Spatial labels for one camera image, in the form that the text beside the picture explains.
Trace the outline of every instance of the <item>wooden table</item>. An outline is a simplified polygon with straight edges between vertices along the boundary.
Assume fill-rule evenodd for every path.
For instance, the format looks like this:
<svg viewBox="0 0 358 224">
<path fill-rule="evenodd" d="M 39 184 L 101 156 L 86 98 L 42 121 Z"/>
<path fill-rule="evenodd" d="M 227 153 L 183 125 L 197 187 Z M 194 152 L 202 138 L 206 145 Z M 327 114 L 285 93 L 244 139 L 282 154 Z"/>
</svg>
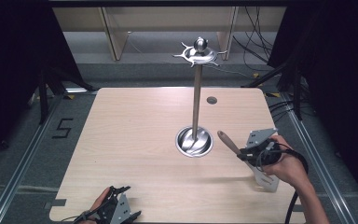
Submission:
<svg viewBox="0 0 358 224">
<path fill-rule="evenodd" d="M 251 130 L 273 128 L 262 91 L 201 89 L 199 126 L 213 135 L 201 158 L 175 146 L 191 125 L 192 104 L 192 88 L 99 90 L 56 197 L 66 204 L 52 207 L 50 218 L 79 215 L 113 185 L 131 186 L 131 210 L 142 210 L 136 222 L 283 223 L 293 188 L 281 181 L 277 192 L 265 192 L 216 134 L 244 147 Z M 293 213 L 292 222 L 305 222 L 303 214 Z"/>
</svg>

